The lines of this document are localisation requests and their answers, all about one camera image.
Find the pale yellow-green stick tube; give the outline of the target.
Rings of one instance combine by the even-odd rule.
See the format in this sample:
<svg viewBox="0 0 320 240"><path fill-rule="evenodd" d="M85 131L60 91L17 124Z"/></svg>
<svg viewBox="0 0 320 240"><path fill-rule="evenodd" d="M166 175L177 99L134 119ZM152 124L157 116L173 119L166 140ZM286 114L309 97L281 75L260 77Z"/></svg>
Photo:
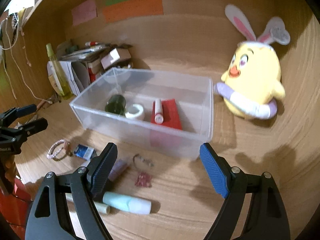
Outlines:
<svg viewBox="0 0 320 240"><path fill-rule="evenodd" d="M73 197L72 197L72 194L71 193L66 193L66 199L69 201L69 202L74 202L73 200ZM105 215L108 215L111 211L111 208L110 206L104 204L104 203L99 203L99 202L94 202L94 205L97 209L97 211L99 213L102 213L102 214L105 214Z"/></svg>

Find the blue barcode small box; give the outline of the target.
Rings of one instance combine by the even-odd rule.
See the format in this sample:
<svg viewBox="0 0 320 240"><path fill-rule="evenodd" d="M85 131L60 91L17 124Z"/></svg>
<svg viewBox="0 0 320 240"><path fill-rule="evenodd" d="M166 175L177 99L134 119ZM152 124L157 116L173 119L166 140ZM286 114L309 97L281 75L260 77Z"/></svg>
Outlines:
<svg viewBox="0 0 320 240"><path fill-rule="evenodd" d="M95 148L78 144L73 151L73 155L86 161L90 161L92 158L97 156L97 152Z"/></svg>

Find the mint green white tube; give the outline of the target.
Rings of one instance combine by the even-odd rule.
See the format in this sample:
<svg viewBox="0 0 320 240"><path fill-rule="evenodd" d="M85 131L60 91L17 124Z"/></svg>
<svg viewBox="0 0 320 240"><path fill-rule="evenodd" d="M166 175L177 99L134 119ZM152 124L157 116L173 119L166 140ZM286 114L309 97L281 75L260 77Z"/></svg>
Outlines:
<svg viewBox="0 0 320 240"><path fill-rule="evenodd" d="M152 208L152 202L149 200L114 192L105 192L103 195L103 203L120 211L138 215L149 215Z"/></svg>

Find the dark green glass bottle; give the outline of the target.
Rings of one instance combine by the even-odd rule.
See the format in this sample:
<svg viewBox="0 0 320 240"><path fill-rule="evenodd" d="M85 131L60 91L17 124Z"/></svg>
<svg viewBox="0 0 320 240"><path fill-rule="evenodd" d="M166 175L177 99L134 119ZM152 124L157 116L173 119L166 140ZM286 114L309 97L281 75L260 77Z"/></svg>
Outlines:
<svg viewBox="0 0 320 240"><path fill-rule="evenodd" d="M126 100L121 94L115 94L108 100L105 111L116 115L124 115Z"/></svg>

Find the purple black cosmetic tube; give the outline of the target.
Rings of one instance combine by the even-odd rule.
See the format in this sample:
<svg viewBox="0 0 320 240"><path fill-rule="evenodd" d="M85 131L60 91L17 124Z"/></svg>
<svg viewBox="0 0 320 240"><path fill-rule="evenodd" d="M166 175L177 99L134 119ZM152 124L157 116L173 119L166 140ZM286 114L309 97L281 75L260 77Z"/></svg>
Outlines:
<svg viewBox="0 0 320 240"><path fill-rule="evenodd" d="M118 159L112 167L110 174L108 175L108 180L114 182L120 175L123 174L123 172L129 167L129 165L129 160Z"/></svg>

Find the white tape roll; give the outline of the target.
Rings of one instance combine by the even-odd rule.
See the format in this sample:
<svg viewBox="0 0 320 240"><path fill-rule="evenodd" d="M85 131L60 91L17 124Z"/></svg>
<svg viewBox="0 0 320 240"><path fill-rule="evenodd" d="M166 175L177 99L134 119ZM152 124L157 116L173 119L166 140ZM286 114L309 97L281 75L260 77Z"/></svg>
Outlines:
<svg viewBox="0 0 320 240"><path fill-rule="evenodd" d="M125 117L131 120L144 120L145 113L144 108L140 104L132 104L126 108Z"/></svg>

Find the pink butterfly keychain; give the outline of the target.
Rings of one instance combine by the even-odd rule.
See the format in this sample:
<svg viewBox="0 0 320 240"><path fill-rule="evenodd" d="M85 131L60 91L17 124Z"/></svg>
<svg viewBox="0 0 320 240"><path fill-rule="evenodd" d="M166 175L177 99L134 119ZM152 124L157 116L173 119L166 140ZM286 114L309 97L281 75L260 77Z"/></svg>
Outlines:
<svg viewBox="0 0 320 240"><path fill-rule="evenodd" d="M147 168L153 168L154 163L151 159L145 159L140 154L135 154L132 157L132 163L137 170L137 179L135 181L136 187L151 188L152 187L152 175L147 171L139 167L138 163L145 165Z"/></svg>

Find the white red-capped tube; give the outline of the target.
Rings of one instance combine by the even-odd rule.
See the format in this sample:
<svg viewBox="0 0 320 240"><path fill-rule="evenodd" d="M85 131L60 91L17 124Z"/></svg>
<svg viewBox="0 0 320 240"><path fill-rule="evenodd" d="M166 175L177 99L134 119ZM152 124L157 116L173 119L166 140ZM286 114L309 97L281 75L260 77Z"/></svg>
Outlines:
<svg viewBox="0 0 320 240"><path fill-rule="evenodd" d="M155 117L154 121L156 124L163 124L163 108L162 108L162 101L161 99L155 100Z"/></svg>

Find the red foil pouch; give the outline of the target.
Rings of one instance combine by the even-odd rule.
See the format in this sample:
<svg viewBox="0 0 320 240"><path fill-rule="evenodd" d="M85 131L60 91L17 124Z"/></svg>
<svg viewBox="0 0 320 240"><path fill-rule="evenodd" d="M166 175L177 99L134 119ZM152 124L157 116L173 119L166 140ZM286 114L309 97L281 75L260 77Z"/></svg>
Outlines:
<svg viewBox="0 0 320 240"><path fill-rule="evenodd" d="M164 121L161 126L182 130L180 116L175 99L162 101ZM180 145L180 137L159 131L150 132L150 145L152 147L176 147Z"/></svg>

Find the white folded paper bag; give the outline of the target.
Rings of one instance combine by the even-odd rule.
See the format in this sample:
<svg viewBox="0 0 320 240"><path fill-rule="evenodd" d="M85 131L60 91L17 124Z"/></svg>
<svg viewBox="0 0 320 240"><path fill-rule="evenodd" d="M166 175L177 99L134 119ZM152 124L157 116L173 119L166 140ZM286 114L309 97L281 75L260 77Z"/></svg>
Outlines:
<svg viewBox="0 0 320 240"><path fill-rule="evenodd" d="M61 67L65 72L66 79L68 81L69 87L71 89L71 96L78 96L82 91L90 85L90 78L88 69L85 65L79 61L70 62L70 61L60 61ZM57 92L57 94L62 98L61 94L61 86L56 84L56 80L53 74L53 65L50 61L47 63L47 71L48 71L48 79L53 89Z"/></svg>

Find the red white marker pen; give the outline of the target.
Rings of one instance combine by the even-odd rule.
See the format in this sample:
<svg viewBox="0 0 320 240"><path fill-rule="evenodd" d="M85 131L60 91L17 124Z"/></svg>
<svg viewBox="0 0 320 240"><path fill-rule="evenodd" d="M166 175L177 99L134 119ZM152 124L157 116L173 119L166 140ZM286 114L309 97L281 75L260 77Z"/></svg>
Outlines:
<svg viewBox="0 0 320 240"><path fill-rule="evenodd" d="M101 45L101 43L100 42L92 42L92 41L85 43L86 47L92 47L92 46L97 46L97 45Z"/></svg>

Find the small white pink box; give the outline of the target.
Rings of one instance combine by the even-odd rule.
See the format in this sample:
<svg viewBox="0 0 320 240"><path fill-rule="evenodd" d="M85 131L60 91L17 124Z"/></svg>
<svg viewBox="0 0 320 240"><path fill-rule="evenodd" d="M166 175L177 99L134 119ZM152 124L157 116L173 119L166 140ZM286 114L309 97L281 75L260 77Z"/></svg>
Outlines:
<svg viewBox="0 0 320 240"><path fill-rule="evenodd" d="M129 59L131 59L131 54L127 49L114 48L107 55L103 56L100 62L103 69L107 70L107 68Z"/></svg>

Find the white bowl of stones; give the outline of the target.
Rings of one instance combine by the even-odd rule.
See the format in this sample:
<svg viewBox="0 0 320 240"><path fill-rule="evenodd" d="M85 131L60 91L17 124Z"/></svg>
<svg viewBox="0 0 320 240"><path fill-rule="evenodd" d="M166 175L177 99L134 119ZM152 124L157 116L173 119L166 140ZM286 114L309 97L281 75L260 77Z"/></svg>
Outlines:
<svg viewBox="0 0 320 240"><path fill-rule="evenodd" d="M103 78L109 84L121 85L125 83L130 76L131 70L129 69L111 68L103 75Z"/></svg>

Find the pink paper note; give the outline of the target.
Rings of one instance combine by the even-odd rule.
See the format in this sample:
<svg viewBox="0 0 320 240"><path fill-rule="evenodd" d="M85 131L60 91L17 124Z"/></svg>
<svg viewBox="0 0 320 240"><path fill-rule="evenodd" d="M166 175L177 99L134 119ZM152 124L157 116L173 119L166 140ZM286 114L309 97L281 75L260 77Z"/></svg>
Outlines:
<svg viewBox="0 0 320 240"><path fill-rule="evenodd" d="M95 0L86 0L71 10L73 26L85 23L97 17Z"/></svg>

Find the orange paper note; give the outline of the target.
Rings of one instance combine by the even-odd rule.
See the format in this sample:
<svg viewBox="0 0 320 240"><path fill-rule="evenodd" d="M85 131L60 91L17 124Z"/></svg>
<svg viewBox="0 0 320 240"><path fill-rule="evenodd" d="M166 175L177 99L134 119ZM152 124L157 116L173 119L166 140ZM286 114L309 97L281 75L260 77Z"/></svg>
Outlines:
<svg viewBox="0 0 320 240"><path fill-rule="evenodd" d="M163 15L162 0L128 0L103 9L107 23L118 22L128 18Z"/></svg>

